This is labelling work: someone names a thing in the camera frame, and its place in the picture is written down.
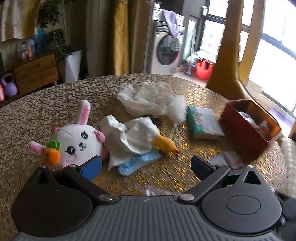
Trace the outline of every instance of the purple towel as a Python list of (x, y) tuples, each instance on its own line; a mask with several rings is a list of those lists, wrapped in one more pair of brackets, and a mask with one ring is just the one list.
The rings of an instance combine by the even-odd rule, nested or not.
[(172, 34), (173, 37), (177, 37), (179, 35), (179, 29), (178, 29), (178, 23), (176, 19), (176, 13), (163, 10), (163, 14), (165, 15), (165, 20), (168, 23), (168, 28), (170, 30), (170, 33)]

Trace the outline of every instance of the purple kettlebell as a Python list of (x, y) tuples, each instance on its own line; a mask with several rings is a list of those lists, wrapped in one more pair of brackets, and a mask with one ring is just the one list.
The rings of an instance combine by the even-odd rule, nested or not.
[[(12, 82), (6, 83), (4, 79), (8, 76), (12, 76)], [(14, 80), (12, 73), (5, 74), (1, 79), (1, 84), (4, 86), (4, 94), (7, 97), (13, 97), (17, 94), (17, 87), (14, 84)]]

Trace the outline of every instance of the bunny eye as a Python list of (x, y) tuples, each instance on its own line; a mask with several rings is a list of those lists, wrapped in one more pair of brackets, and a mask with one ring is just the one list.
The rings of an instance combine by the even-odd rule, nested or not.
[(88, 138), (88, 135), (87, 135), (86, 132), (84, 131), (84, 132), (81, 133), (81, 137), (82, 137), (83, 139), (87, 139), (87, 138)]
[(65, 152), (67, 152), (69, 155), (73, 155), (75, 153), (75, 148), (69, 146)]

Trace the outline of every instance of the white planter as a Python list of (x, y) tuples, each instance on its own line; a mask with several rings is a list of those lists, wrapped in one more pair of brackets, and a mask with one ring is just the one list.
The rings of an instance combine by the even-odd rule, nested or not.
[(69, 83), (79, 78), (81, 62), (81, 51), (75, 51), (68, 55), (65, 62), (65, 83)]

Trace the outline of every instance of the yellow toy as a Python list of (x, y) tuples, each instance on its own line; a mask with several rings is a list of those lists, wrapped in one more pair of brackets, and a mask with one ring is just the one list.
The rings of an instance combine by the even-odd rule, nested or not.
[(175, 146), (174, 142), (170, 138), (162, 135), (158, 135), (151, 143), (156, 145), (164, 153), (180, 153), (180, 150)]

